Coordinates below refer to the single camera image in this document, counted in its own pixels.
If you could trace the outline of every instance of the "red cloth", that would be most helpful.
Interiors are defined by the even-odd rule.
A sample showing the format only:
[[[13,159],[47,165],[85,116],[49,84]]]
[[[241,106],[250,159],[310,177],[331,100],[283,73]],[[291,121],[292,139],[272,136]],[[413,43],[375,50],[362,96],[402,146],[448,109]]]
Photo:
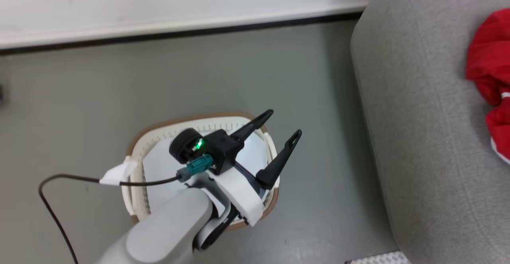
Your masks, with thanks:
[[[468,50],[466,75],[497,106],[486,123],[492,147],[510,163],[510,8],[494,12],[478,29]]]

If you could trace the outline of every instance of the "cable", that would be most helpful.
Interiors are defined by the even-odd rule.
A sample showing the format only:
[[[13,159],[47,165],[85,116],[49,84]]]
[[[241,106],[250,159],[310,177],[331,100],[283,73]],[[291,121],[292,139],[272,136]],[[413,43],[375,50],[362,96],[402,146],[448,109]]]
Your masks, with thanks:
[[[78,259],[76,259],[75,251],[73,250],[73,247],[71,246],[71,242],[69,242],[69,238],[67,238],[67,234],[65,233],[64,228],[62,227],[62,224],[60,224],[60,221],[57,218],[57,216],[55,215],[55,213],[53,212],[53,209],[51,209],[51,207],[49,206],[49,203],[46,200],[46,197],[44,197],[44,193],[42,193],[42,188],[44,187],[44,185],[54,179],[57,179],[57,178],[68,178],[68,179],[81,180],[81,181],[87,181],[87,182],[95,182],[97,184],[99,183],[100,179],[92,178],[92,177],[78,176],[78,175],[71,175],[71,174],[56,174],[56,175],[46,178],[39,185],[39,196],[41,197],[42,202],[44,202],[46,209],[51,214],[51,217],[53,217],[53,220],[57,224],[57,226],[60,230],[60,233],[62,233],[62,236],[64,237],[64,240],[67,244],[67,248],[69,248],[69,252],[71,253],[71,256],[73,257],[73,261],[75,262],[75,264],[78,264]],[[159,184],[167,184],[168,182],[176,181],[177,179],[180,179],[180,176],[175,176],[175,177],[171,177],[168,179],[163,179],[163,180],[158,180],[158,181],[150,181],[150,182],[121,181],[119,185],[120,186],[157,186]]]

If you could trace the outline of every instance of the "basket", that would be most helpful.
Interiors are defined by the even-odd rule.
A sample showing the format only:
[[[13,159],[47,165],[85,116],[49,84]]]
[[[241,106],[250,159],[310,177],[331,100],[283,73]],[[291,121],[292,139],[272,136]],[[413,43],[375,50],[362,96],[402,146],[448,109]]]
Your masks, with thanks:
[[[124,181],[145,181],[143,160],[149,151],[151,151],[151,149],[162,139],[175,137],[182,130],[190,127],[194,128],[198,132],[218,129],[236,130],[237,128],[247,124],[253,118],[253,116],[246,113],[215,113],[174,119],[150,126],[140,132],[129,146],[125,161],[135,161],[138,166],[133,170],[131,175],[124,179]],[[264,140],[268,161],[272,161],[277,156],[277,150],[275,148],[275,143],[273,143],[273,139],[271,139],[271,136],[267,132],[266,127],[263,126],[254,133]],[[264,212],[261,219],[266,217],[273,207],[275,207],[278,200],[278,193],[279,178],[264,200]],[[122,197],[134,224],[144,220],[151,214],[151,207],[149,205],[146,187],[122,186]],[[227,231],[235,230],[243,226],[246,226],[244,221],[237,219],[230,224]]]

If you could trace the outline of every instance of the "gray fabric cushion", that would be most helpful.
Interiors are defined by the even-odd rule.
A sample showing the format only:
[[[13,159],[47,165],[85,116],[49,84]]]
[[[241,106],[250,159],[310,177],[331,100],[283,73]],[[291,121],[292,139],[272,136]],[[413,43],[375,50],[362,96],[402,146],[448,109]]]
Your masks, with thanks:
[[[413,264],[510,263],[510,166],[465,79],[477,28],[510,0],[372,0],[352,54],[386,207]]]

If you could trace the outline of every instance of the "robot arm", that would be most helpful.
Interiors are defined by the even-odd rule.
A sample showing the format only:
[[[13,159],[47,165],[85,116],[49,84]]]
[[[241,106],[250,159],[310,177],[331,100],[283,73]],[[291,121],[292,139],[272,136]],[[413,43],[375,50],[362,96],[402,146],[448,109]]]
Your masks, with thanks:
[[[128,233],[104,253],[96,264],[187,264],[193,249],[205,250],[213,244],[235,218],[244,219],[254,226],[263,214],[261,197],[273,188],[289,156],[294,150],[301,130],[286,142],[285,148],[257,175],[251,175],[235,159],[244,147],[244,141],[259,129],[273,114],[267,110],[236,132],[228,135],[217,130],[202,136],[193,128],[182,131],[170,145],[170,154],[186,168],[177,171],[176,177],[144,183],[123,182],[133,166],[120,165],[109,170],[104,178],[94,179],[74,175],[54,175],[39,186],[39,195],[59,227],[75,264],[78,260],[67,235],[42,193],[42,187],[56,178],[70,178],[115,186],[153,186],[170,181],[186,181],[196,177],[193,187],[184,190],[166,204],[152,211],[145,220],[136,224]],[[222,215],[209,196],[214,195],[224,206]]]
[[[96,264],[188,264],[195,236],[212,213],[207,194],[188,188],[136,224]]]

